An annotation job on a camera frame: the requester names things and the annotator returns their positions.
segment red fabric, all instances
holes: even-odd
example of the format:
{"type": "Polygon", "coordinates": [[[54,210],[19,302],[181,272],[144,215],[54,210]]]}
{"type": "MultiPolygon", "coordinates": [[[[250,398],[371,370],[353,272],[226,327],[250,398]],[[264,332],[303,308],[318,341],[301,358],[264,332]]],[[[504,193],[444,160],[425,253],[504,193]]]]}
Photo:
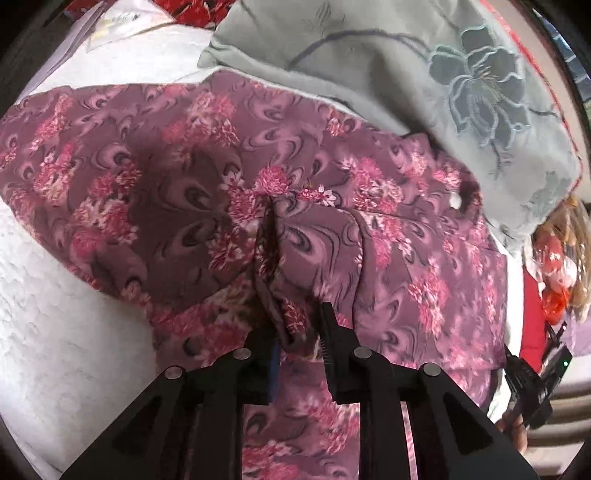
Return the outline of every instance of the red fabric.
{"type": "Polygon", "coordinates": [[[523,267],[523,337],[520,357],[539,372],[546,346],[544,310],[538,291],[538,282],[523,267]]]}
{"type": "MultiPolygon", "coordinates": [[[[100,0],[74,0],[67,8],[68,16],[78,20],[100,0]]],[[[171,14],[178,23],[189,27],[209,28],[220,23],[236,0],[153,0],[171,14]]],[[[111,6],[115,0],[107,0],[111,6]]]]}

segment white mattress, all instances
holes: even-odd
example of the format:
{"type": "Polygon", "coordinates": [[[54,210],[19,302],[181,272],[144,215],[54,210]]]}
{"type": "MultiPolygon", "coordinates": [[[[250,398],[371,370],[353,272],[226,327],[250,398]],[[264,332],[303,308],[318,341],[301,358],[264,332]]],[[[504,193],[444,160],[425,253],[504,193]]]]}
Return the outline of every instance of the white mattress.
{"type": "MultiPolygon", "coordinates": [[[[196,66],[210,35],[170,25],[90,53],[83,44],[34,93],[199,82],[212,72],[196,66]]],[[[520,264],[511,264],[508,332],[518,351],[523,287],[520,264]]],[[[153,376],[150,332],[139,312],[74,278],[0,202],[0,414],[41,476],[58,478],[153,376]]],[[[493,419],[508,401],[501,383],[493,419]]]]}

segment metal screw head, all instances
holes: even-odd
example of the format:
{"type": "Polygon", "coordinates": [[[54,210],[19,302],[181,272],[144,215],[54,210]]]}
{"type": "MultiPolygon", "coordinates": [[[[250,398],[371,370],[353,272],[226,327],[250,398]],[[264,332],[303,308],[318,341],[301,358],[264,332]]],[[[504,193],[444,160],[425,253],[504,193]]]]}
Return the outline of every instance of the metal screw head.
{"type": "Polygon", "coordinates": [[[164,376],[169,380],[176,380],[183,374],[183,369],[180,367],[168,367],[164,372],[164,376]]]}
{"type": "Polygon", "coordinates": [[[441,373],[441,368],[436,364],[425,364],[423,365],[423,371],[429,375],[429,377],[436,377],[441,373]]]}
{"type": "Polygon", "coordinates": [[[236,360],[246,360],[251,357],[251,351],[248,348],[239,348],[234,350],[233,355],[236,360]]]}
{"type": "Polygon", "coordinates": [[[357,358],[369,358],[371,356],[371,350],[366,346],[358,346],[355,350],[353,350],[353,354],[357,358]]]}

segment purple floral blanket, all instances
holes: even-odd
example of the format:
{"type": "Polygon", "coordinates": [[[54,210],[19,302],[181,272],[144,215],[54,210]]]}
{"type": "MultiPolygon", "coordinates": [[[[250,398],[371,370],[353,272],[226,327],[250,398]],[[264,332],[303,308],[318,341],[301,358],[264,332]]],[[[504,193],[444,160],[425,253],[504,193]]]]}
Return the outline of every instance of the purple floral blanket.
{"type": "Polygon", "coordinates": [[[357,476],[359,409],[330,401],[320,301],[477,404],[504,358],[505,258],[475,179],[424,134],[226,71],[63,87],[0,121],[0,193],[72,273],[145,310],[160,370],[277,328],[278,398],[245,412],[246,478],[357,476]]]}

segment blue flower embroidery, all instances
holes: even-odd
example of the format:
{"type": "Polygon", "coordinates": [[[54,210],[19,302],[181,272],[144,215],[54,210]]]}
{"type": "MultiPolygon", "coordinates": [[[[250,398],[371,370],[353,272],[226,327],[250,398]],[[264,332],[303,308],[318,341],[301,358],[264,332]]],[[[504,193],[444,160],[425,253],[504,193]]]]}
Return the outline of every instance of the blue flower embroidery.
{"type": "Polygon", "coordinates": [[[493,142],[508,150],[515,135],[530,126],[516,56],[495,46],[486,26],[465,30],[462,47],[463,52],[437,47],[429,59],[429,73],[450,86],[449,106],[458,133],[469,127],[481,147],[493,142]]]}

